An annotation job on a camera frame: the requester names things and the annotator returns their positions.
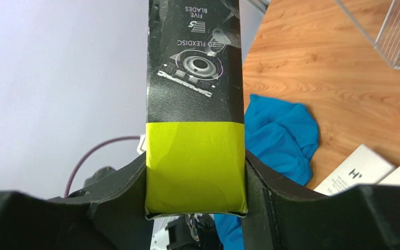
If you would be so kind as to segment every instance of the wooden table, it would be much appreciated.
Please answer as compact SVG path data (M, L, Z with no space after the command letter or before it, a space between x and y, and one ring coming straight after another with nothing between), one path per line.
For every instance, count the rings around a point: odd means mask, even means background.
M386 11L357 10L372 26L383 21L371 21L373 15ZM250 93L300 102L319 123L309 188L361 143L400 165L400 71L385 63L332 0L272 0L243 77L245 107Z

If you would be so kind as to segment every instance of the black cardboard box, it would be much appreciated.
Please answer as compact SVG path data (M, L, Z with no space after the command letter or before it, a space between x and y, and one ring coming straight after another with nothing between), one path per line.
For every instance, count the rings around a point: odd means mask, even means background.
M149 2L146 214L246 213L239 1Z

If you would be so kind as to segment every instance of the blue cloth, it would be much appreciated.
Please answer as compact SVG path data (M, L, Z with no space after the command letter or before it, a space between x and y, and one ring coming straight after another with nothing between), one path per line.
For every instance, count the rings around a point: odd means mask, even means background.
M253 94L250 98L245 113L246 148L268 167L305 185L319 145L316 121L303 104ZM224 250L243 250L240 218L217 214L214 219Z

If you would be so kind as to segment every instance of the clear plastic container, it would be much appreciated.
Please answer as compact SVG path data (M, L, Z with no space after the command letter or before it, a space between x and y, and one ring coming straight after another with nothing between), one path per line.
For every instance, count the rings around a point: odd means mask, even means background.
M335 0L394 69L400 69L400 0Z

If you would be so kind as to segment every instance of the black plastic mount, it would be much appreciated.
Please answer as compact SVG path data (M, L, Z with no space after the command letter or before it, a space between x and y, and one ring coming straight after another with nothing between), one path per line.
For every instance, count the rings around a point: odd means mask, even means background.
M0 192L0 249L148 250L145 154L73 193L41 200ZM400 249L400 187L357 186L326 197L246 152L245 250Z

